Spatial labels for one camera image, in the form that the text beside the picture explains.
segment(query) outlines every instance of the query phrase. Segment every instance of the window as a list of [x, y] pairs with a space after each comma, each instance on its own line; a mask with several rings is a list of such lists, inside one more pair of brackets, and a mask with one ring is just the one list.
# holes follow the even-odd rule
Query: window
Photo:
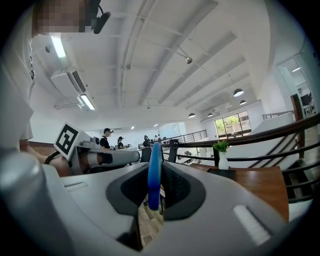
[[215, 127], [219, 139], [245, 136], [251, 132], [251, 124], [247, 111], [215, 120]]

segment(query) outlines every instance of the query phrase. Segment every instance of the table top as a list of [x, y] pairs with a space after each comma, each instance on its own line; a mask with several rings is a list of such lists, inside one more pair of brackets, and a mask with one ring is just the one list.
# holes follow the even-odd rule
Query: table top
[[[207, 172], [217, 166], [192, 163], [190, 167]], [[264, 168], [229, 168], [235, 170], [235, 181], [272, 206], [289, 221], [289, 203], [284, 177], [279, 166]]]

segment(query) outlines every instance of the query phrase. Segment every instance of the black tray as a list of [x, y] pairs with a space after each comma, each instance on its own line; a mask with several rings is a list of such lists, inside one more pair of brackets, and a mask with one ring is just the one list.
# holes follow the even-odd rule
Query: black tray
[[235, 170], [220, 170], [220, 169], [209, 169], [208, 173], [219, 175], [230, 180], [236, 181], [236, 171]]

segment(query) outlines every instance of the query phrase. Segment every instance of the person wearing black cap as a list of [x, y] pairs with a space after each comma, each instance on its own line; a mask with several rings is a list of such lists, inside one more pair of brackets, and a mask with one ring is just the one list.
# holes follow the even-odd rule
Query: person wearing black cap
[[124, 146], [124, 144], [122, 143], [122, 140], [124, 138], [122, 138], [121, 136], [118, 138], [118, 149], [125, 149], [126, 147]]
[[108, 137], [111, 136], [111, 133], [113, 133], [114, 131], [109, 129], [109, 128], [105, 128], [103, 131], [103, 135], [102, 138], [100, 139], [100, 146], [105, 149], [105, 150], [110, 150], [110, 145], [108, 142]]

